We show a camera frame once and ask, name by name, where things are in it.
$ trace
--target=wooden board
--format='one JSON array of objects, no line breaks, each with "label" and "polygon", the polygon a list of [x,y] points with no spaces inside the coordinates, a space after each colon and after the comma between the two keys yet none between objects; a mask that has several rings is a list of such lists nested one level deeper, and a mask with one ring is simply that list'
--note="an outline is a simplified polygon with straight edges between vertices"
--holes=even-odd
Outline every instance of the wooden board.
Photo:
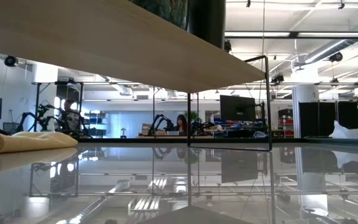
[{"label": "wooden board", "polygon": [[127,0],[0,0],[0,53],[187,93],[264,79]]}]

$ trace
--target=long dark hair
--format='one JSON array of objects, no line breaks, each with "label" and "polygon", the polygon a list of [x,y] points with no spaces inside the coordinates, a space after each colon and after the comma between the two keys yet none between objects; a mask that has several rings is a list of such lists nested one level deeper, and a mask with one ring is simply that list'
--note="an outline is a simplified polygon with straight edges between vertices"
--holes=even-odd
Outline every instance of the long dark hair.
[{"label": "long dark hair", "polygon": [[178,130],[179,130],[178,120],[181,120],[181,122],[182,122],[183,132],[187,133],[187,119],[186,119],[185,115],[180,114],[178,116],[178,118],[177,118],[177,127],[178,127]]}]

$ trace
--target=glass tabletop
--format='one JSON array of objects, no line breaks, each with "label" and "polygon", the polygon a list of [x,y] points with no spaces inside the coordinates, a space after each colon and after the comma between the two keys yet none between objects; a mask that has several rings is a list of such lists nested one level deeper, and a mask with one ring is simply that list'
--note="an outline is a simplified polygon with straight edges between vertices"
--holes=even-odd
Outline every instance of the glass tabletop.
[{"label": "glass tabletop", "polygon": [[358,223],[358,147],[79,144],[0,154],[0,223],[172,221]]}]

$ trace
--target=black monitor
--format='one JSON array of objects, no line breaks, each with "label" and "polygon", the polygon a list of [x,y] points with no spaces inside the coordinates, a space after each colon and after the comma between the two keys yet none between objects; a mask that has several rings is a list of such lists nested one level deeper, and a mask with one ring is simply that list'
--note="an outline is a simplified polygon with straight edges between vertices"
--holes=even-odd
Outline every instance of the black monitor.
[{"label": "black monitor", "polygon": [[255,121],[255,99],[221,95],[221,119],[232,121]]},{"label": "black monitor", "polygon": [[14,134],[16,132],[17,127],[19,126],[19,123],[10,123],[10,122],[3,122],[3,129],[5,132],[9,134]]}]

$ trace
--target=woman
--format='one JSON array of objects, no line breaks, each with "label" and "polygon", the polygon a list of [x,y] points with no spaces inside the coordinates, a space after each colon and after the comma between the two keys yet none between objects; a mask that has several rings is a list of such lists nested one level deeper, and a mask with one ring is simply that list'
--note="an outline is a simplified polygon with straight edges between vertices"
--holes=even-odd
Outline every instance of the woman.
[{"label": "woman", "polygon": [[187,120],[185,115],[181,114],[178,116],[175,131],[179,131],[179,135],[187,135]]}]

